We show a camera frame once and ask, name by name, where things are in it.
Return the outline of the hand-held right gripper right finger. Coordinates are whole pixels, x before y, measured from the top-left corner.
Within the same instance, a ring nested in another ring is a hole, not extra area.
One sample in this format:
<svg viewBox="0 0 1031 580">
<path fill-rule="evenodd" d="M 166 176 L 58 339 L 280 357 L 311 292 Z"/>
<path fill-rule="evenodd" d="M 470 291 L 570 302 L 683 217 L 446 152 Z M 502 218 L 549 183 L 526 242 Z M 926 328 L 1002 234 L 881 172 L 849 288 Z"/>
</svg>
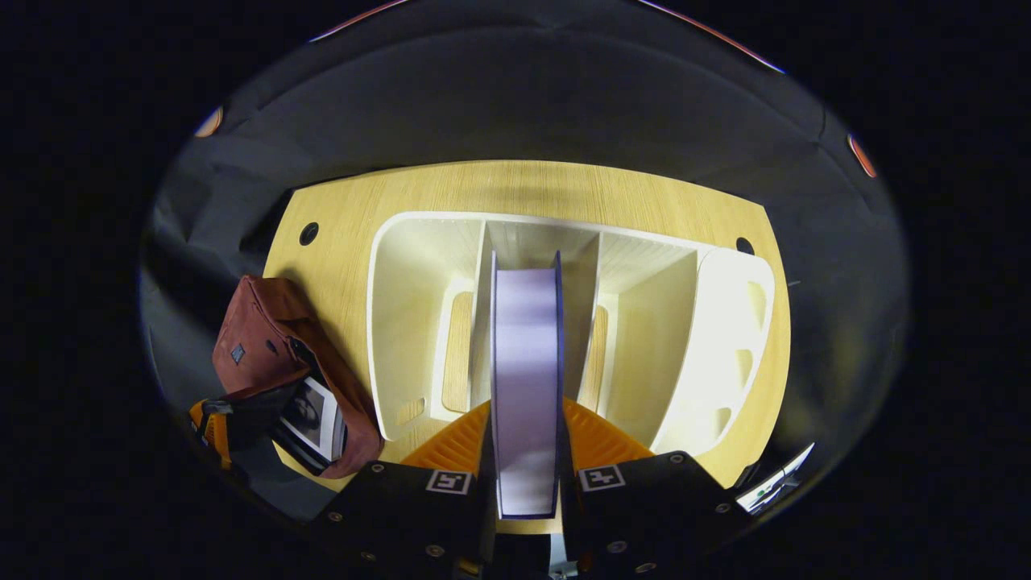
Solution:
<svg viewBox="0 0 1031 580">
<path fill-rule="evenodd" d="M 562 401 L 564 545 L 578 580 L 673 580 L 754 528 L 735 493 L 691 455 L 653 453 Z"/>
</svg>

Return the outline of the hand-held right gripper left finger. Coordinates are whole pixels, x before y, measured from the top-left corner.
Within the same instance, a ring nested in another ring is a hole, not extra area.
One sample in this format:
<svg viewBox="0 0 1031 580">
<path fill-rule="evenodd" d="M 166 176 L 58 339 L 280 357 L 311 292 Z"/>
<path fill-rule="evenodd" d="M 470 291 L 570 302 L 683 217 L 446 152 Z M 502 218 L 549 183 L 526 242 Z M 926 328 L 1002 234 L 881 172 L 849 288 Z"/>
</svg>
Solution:
<svg viewBox="0 0 1031 580">
<path fill-rule="evenodd" d="M 491 407 L 399 463 L 369 462 L 310 524 L 350 580 L 483 580 L 494 526 Z"/>
</svg>

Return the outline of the portrait cover book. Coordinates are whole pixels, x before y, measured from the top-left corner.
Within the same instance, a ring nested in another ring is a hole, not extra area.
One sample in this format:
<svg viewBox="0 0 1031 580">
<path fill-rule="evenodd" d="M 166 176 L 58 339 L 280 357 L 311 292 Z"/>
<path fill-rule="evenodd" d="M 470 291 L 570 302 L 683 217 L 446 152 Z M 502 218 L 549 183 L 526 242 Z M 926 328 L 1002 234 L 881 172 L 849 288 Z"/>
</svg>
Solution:
<svg viewBox="0 0 1031 580">
<path fill-rule="evenodd" d="M 342 458 L 350 430 L 333 394 L 306 377 L 288 397 L 271 434 L 305 469 L 320 474 Z"/>
</svg>

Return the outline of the dark red schoolbag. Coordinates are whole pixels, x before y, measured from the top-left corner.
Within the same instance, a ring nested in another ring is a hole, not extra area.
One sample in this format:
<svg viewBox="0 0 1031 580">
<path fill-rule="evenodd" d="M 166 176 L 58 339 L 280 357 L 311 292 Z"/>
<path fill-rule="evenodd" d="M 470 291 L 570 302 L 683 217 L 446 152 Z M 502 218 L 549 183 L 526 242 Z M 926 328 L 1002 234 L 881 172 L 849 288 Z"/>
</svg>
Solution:
<svg viewBox="0 0 1031 580">
<path fill-rule="evenodd" d="M 288 278 L 243 276 L 227 308 L 211 356 L 229 417 L 230 455 L 271 434 L 296 384 L 313 377 L 333 394 L 347 427 L 342 458 L 315 477 L 343 479 L 380 458 L 375 404 L 333 344 L 312 301 Z"/>
</svg>

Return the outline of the blue cover book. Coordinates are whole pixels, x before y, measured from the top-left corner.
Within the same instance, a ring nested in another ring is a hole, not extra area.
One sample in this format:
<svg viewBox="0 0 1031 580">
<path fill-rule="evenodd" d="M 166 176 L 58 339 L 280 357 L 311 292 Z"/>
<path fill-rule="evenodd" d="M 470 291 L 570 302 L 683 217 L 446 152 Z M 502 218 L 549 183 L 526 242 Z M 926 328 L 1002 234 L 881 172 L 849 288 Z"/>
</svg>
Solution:
<svg viewBox="0 0 1031 580">
<path fill-rule="evenodd" d="M 551 519 L 557 511 L 562 411 L 562 255 L 546 268 L 492 263 L 492 438 L 498 517 Z"/>
</svg>

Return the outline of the white bookshelf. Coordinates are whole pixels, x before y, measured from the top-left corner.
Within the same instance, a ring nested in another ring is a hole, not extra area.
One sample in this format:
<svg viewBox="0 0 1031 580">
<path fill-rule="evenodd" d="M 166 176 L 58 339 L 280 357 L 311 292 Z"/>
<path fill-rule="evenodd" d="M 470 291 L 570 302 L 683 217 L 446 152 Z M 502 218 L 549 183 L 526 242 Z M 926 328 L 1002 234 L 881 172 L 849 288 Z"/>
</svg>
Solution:
<svg viewBox="0 0 1031 580">
<path fill-rule="evenodd" d="M 656 453 L 713 453 L 738 423 L 766 445 L 787 383 L 768 260 L 634 229 L 469 212 L 397 214 L 373 239 L 368 360 L 386 438 L 456 420 L 489 397 L 472 356 L 490 269 L 548 268 L 556 257 L 583 407 Z"/>
</svg>

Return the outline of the white electronic device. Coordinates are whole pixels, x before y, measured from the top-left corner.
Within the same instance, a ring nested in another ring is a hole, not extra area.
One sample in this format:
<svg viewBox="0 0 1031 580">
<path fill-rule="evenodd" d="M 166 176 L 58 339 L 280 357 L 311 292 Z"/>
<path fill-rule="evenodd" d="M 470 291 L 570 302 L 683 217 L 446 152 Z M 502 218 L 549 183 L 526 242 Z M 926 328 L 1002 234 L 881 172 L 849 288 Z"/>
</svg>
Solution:
<svg viewBox="0 0 1031 580">
<path fill-rule="evenodd" d="M 759 516 L 780 502 L 801 485 L 801 472 L 814 451 L 814 443 L 809 443 L 789 460 L 767 470 L 762 462 L 757 462 L 751 476 L 739 486 L 736 502 L 752 516 Z"/>
</svg>

